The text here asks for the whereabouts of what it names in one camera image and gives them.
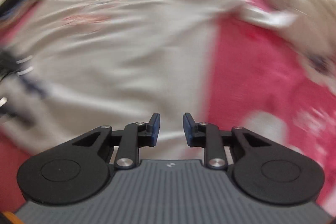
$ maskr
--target pink bedsheet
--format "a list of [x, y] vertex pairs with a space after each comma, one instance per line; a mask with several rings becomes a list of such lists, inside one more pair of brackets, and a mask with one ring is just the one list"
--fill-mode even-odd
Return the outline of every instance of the pink bedsheet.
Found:
[[[270, 10], [264, 0], [251, 2]], [[29, 15], [4, 34], [3, 41], [9, 41]], [[336, 214], [329, 205], [336, 180], [336, 152], [332, 149], [336, 144], [336, 98], [305, 77], [296, 53], [273, 32], [234, 17], [217, 22], [220, 32], [206, 96], [210, 99], [204, 102], [208, 121], [229, 129], [240, 125], [253, 111], [283, 120], [288, 128], [285, 145], [300, 149], [324, 168], [326, 181], [319, 203], [327, 203], [329, 212]], [[324, 126], [316, 131], [316, 123]], [[0, 210], [14, 210], [23, 202], [15, 181], [16, 170], [28, 155], [5, 137], [1, 137], [0, 145], [0, 166], [6, 174], [0, 176]]]

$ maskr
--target white logo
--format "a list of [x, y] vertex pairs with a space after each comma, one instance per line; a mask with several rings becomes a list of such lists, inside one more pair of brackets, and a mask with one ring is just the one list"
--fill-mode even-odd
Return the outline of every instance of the white logo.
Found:
[[168, 167], [174, 167], [174, 165], [176, 165], [175, 163], [171, 162], [169, 164], [166, 164]]

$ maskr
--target gray gripper base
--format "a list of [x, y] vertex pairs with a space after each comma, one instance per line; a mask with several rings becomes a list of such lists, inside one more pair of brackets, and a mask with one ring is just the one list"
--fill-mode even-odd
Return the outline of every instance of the gray gripper base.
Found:
[[119, 171], [99, 194], [81, 203], [49, 207], [27, 202], [16, 215], [25, 224], [327, 224], [314, 203], [268, 206], [245, 196], [223, 171], [199, 160], [143, 160]]

